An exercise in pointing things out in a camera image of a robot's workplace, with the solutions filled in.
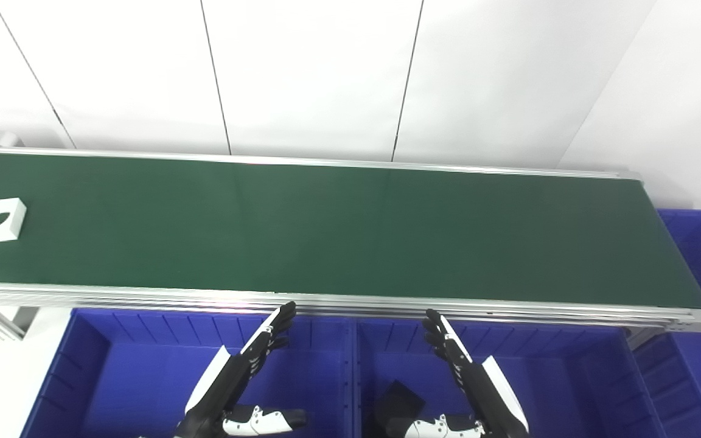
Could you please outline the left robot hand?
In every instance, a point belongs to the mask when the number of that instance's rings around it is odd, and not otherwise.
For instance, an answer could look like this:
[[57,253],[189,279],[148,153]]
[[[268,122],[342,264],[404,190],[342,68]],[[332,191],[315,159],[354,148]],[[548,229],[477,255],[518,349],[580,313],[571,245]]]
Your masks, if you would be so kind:
[[231,355],[221,347],[195,385],[173,436],[261,437],[306,426],[308,418],[303,409],[239,404],[269,354],[288,344],[283,332],[295,316],[295,302],[287,302],[261,323],[239,353]]

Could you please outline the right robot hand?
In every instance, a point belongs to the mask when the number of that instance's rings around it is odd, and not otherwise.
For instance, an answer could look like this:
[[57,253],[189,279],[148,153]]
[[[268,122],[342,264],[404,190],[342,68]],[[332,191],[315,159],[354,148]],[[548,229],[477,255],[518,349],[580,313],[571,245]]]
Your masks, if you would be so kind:
[[529,437],[522,405],[495,358],[473,360],[442,313],[429,308],[425,315],[425,340],[450,367],[472,413],[423,418],[423,399],[395,381],[375,406],[374,421],[382,432],[387,437]]

